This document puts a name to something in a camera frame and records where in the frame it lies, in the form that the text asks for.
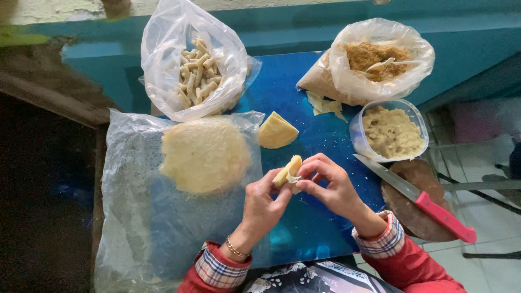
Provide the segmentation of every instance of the teal wall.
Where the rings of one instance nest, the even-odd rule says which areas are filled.
[[[418,105],[512,56],[521,49],[521,2],[516,0],[392,0],[266,7],[211,13],[233,28],[250,55],[327,49],[349,23],[382,17],[414,27],[435,48],[436,62],[408,100]],[[32,25],[31,31],[69,35],[78,45],[64,60],[101,84],[125,111],[150,107],[139,75],[140,43],[148,17]]]

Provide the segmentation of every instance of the plastic spoon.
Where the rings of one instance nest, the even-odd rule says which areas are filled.
[[[388,65],[388,64],[390,64],[390,63],[395,64],[395,65],[421,63],[421,60],[411,60],[411,61],[398,61],[398,62],[394,62],[395,59],[396,59],[396,58],[391,57],[391,58],[385,60],[384,62],[378,62],[378,63],[375,63],[375,64],[371,65],[367,70],[365,70],[365,72],[368,72],[369,70],[371,70],[371,69],[375,69],[375,68],[377,68],[377,67],[381,67],[381,66]]]

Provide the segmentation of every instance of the kitchen knife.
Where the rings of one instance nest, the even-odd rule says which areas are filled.
[[[471,227],[465,227],[455,216],[439,205],[433,203],[430,200],[429,194],[425,191],[420,191],[418,188],[414,187],[412,184],[375,161],[362,155],[353,155],[376,173],[376,175],[380,176],[383,180],[392,185],[392,187],[396,188],[401,194],[413,201],[422,211],[452,231],[452,233],[454,233],[459,239],[467,243],[476,243],[476,231]]]

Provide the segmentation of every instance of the bracelet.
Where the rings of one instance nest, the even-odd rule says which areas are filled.
[[[228,248],[231,250],[231,252],[233,252],[233,254],[236,254],[239,257],[245,258],[250,255],[249,253],[244,254],[244,253],[239,252],[239,250],[235,249],[235,247],[233,247],[230,243],[230,235],[228,235],[228,237],[226,237],[226,246],[228,246]]]

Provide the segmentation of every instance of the plastic container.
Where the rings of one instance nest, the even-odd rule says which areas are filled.
[[[364,126],[362,124],[362,116],[364,116],[365,110],[368,108],[372,108],[375,106],[382,106],[388,110],[394,109],[402,109],[408,114],[411,122],[420,127],[420,137],[425,141],[424,148],[415,154],[414,156],[406,156],[399,158],[385,158],[381,155],[377,154],[373,151],[373,149],[369,146],[367,142],[367,138],[365,136]],[[395,161],[403,161],[403,160],[412,160],[415,157],[423,154],[429,145],[429,134],[427,133],[427,128],[425,127],[425,122],[423,117],[420,114],[420,111],[411,103],[406,100],[397,99],[397,100],[387,100],[387,101],[373,101],[365,105],[362,110],[353,117],[351,123],[349,125],[349,134],[351,135],[351,142],[355,148],[356,153],[366,156],[369,159],[378,162],[395,162]]]

